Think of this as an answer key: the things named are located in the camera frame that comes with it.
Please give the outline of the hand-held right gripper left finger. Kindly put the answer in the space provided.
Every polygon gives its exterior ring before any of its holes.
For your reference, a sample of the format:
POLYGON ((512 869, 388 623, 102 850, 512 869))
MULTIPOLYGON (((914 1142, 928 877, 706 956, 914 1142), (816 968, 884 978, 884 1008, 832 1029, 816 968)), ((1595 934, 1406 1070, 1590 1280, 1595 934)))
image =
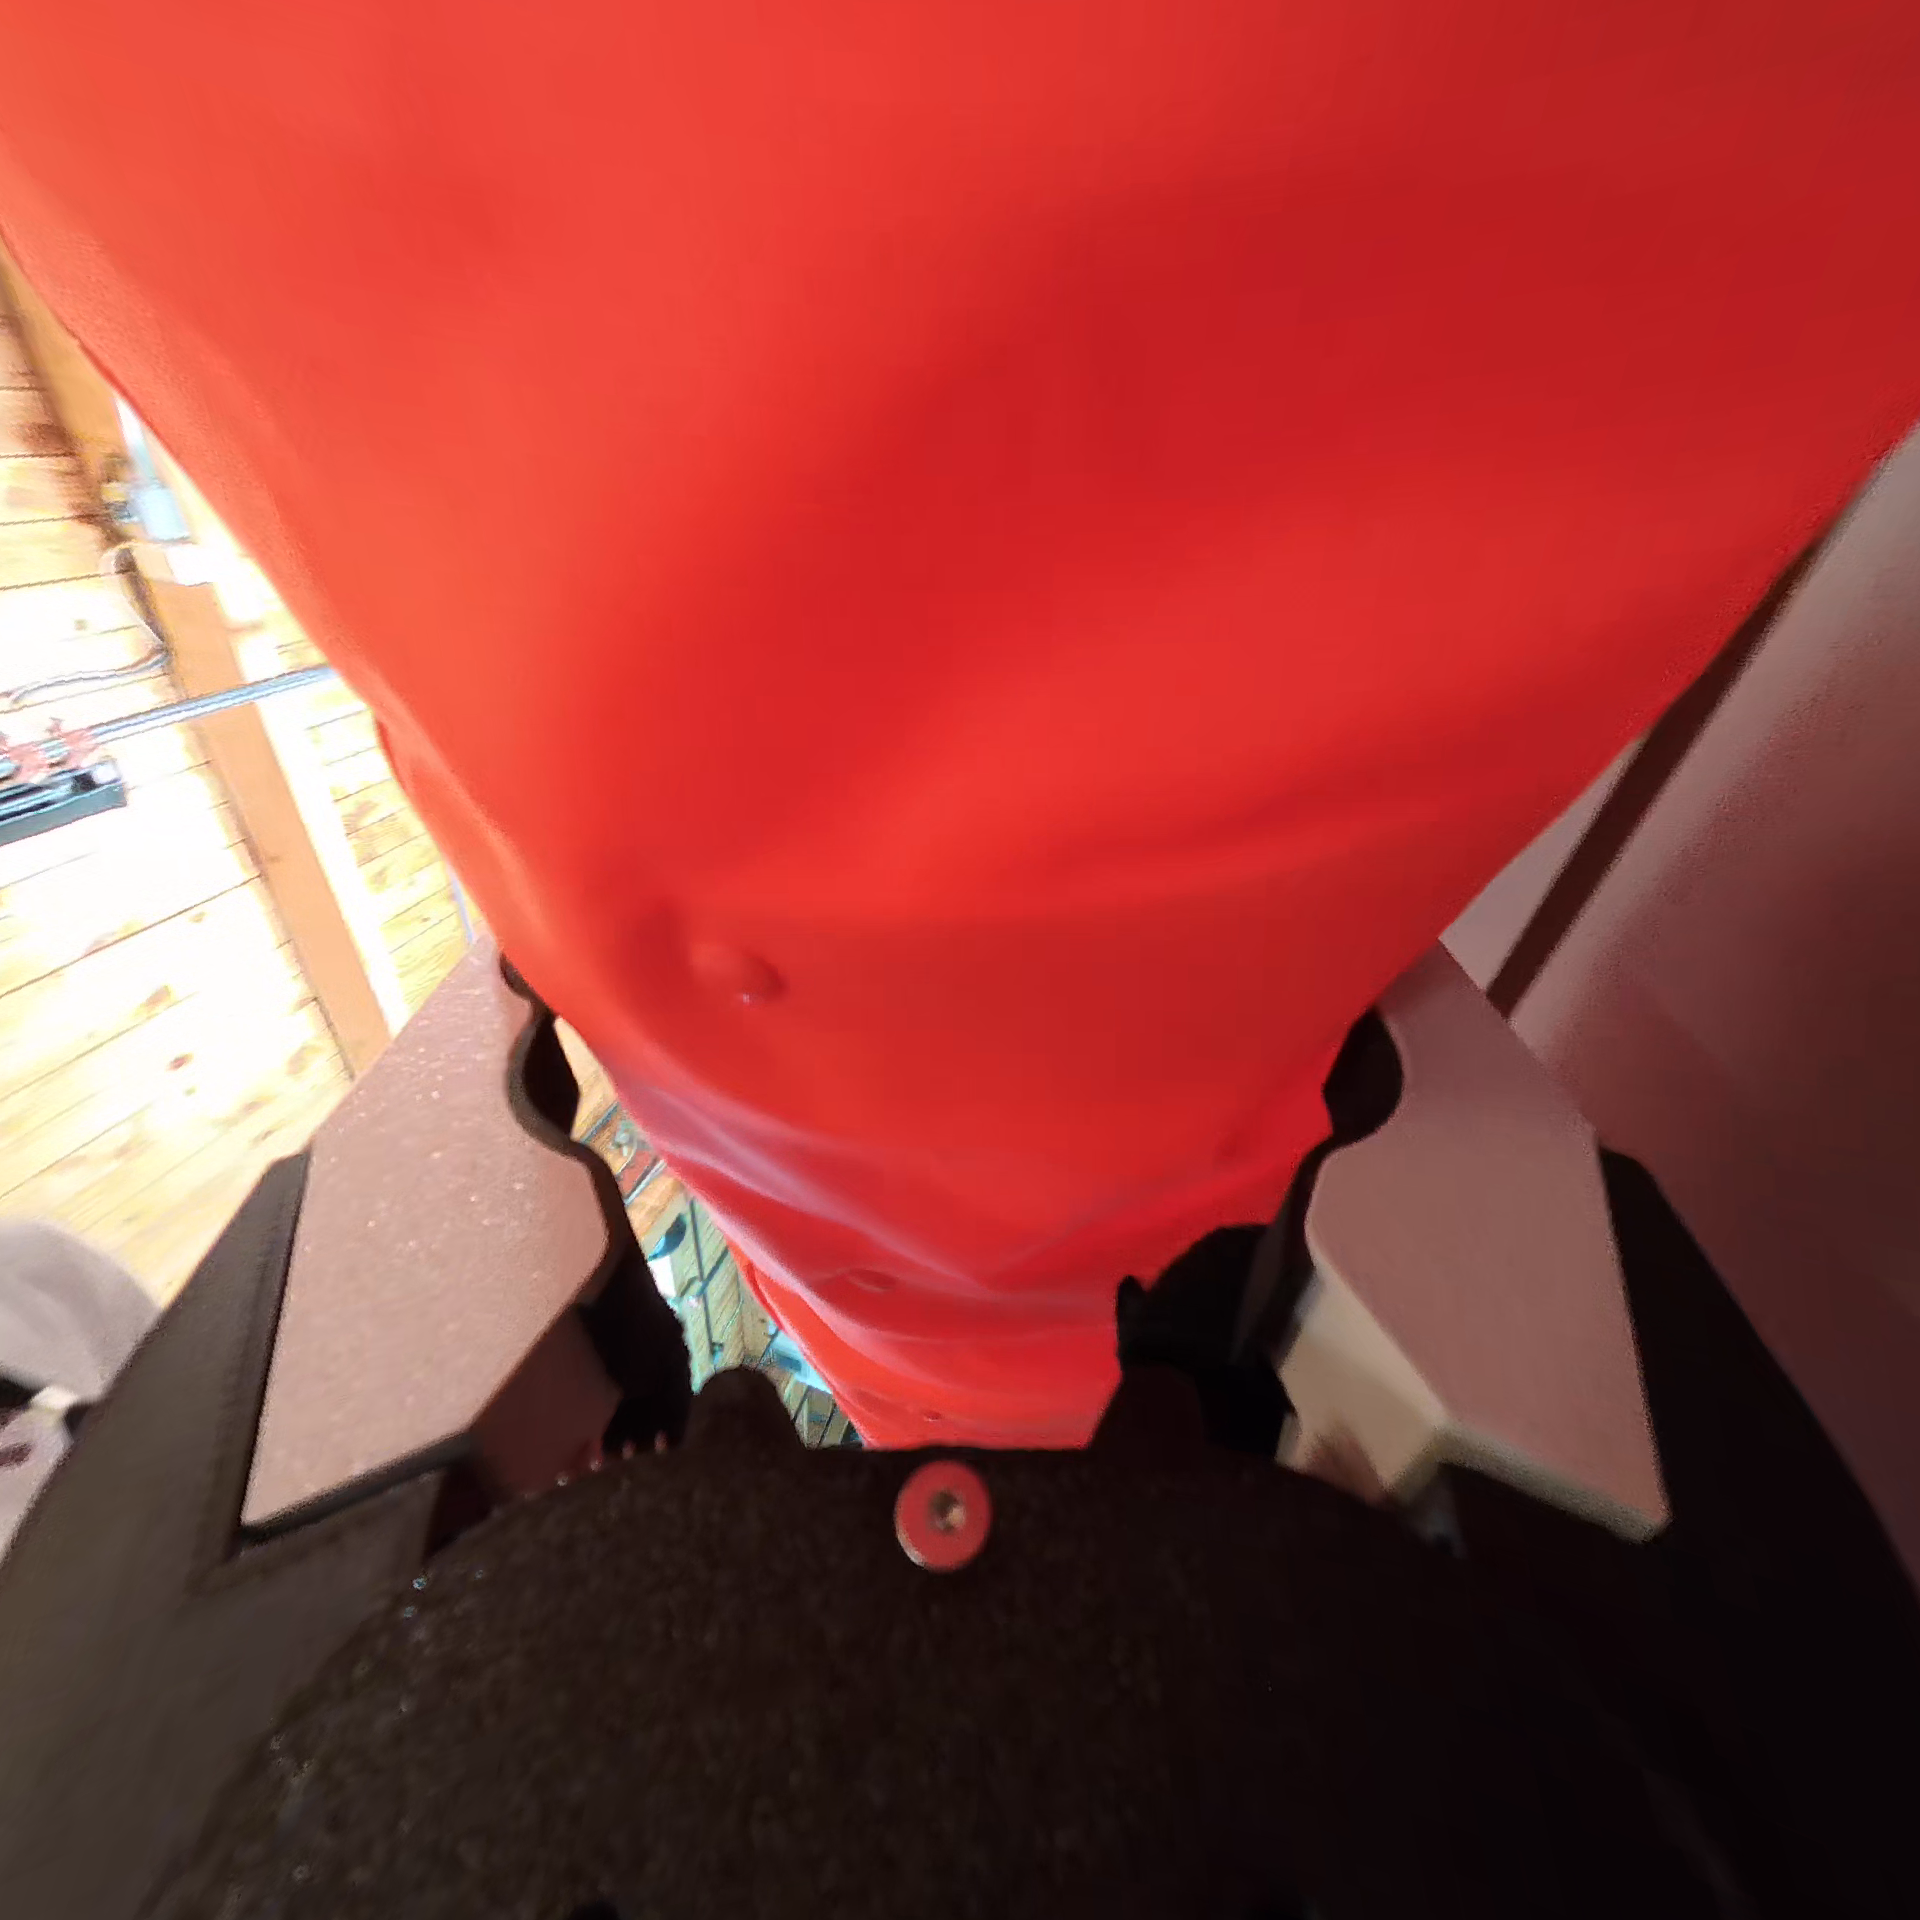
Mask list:
POLYGON ((639 1391, 600 1308, 655 1286, 573 1113, 555 1008, 471 943, 314 1131, 242 1531, 450 1465, 482 1500, 600 1472, 639 1391))

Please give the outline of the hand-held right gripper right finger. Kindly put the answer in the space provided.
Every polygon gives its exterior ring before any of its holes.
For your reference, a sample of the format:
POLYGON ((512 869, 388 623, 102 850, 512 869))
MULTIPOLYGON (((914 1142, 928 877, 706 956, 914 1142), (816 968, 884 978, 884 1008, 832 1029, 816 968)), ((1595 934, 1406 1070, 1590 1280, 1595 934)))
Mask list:
POLYGON ((1389 993, 1393 1113, 1314 1171, 1281 1465, 1411 1502, 1444 1465, 1667 1531, 1598 1146, 1454 948, 1389 993))

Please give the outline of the orange garment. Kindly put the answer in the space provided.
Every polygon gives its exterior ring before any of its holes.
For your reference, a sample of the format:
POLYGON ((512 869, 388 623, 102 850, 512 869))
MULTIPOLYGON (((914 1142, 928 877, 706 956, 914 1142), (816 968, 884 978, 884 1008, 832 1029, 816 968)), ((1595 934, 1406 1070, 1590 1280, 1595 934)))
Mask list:
POLYGON ((8 249, 865 1444, 1080 1444, 1910 427, 1898 0, 8 4, 8 249))

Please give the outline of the pale grey cloth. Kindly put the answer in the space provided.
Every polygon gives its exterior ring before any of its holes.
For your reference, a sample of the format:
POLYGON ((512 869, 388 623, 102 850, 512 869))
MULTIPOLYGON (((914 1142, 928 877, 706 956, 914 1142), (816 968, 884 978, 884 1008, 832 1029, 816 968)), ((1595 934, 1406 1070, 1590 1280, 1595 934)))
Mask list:
POLYGON ((58 1224, 0 1224, 0 1540, 146 1329, 154 1298, 119 1254, 58 1224))

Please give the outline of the metal rod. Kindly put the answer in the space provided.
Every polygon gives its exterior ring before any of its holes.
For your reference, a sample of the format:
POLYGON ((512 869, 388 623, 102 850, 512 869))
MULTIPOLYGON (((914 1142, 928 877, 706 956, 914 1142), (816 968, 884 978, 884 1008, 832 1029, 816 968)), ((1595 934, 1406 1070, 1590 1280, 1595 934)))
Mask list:
POLYGON ((279 673, 279 678, 261 678, 261 685, 182 699, 182 701, 161 701, 161 708, 132 708, 132 716, 112 716, 112 722, 26 737, 26 739, 8 739, 8 762, 17 762, 17 753, 58 762, 58 753, 77 753, 77 747, 112 747, 112 739, 132 739, 132 737, 146 737, 146 728, 191 728, 191 722, 210 722, 210 716, 230 716, 230 708, 261 708, 261 701, 304 699, 304 690, 328 690, 328 685, 338 685, 338 673, 304 666, 304 673, 279 673))

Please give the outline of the black tray with red parts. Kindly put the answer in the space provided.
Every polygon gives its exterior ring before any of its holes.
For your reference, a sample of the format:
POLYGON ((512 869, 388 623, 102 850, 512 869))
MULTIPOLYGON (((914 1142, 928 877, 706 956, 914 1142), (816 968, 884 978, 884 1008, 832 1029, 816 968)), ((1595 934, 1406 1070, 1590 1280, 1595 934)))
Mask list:
POLYGON ((132 787, 88 728, 0 737, 0 847, 132 806, 132 787))

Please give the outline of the wooden post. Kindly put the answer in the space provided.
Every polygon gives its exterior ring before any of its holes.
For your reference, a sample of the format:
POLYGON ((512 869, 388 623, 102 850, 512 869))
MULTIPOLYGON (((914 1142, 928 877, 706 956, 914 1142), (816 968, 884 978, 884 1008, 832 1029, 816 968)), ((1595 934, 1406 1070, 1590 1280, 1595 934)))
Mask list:
POLYGON ((412 1020, 412 999, 304 722, 304 699, 338 690, 338 678, 318 673, 314 685, 293 685, 298 673, 279 658, 279 623, 242 623, 196 549, 135 541, 132 557, 154 605, 154 632, 168 635, 174 690, 191 701, 242 699, 191 728, 230 787, 345 1070, 362 1074, 412 1020))

